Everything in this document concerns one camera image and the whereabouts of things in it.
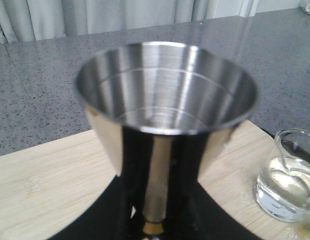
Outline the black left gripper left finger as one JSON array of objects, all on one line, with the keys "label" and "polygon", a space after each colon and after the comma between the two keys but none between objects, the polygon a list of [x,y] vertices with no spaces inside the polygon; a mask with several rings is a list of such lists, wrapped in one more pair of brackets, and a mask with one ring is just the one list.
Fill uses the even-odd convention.
[{"label": "black left gripper left finger", "polygon": [[120,177],[114,177],[95,202],[51,240],[127,240],[132,204]]}]

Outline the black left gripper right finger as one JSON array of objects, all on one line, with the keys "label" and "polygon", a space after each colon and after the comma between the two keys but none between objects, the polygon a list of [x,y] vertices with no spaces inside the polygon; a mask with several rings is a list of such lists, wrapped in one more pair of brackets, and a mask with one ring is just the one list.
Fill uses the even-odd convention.
[{"label": "black left gripper right finger", "polygon": [[224,211],[199,184],[171,184],[167,204],[168,240],[255,240],[256,235]]}]

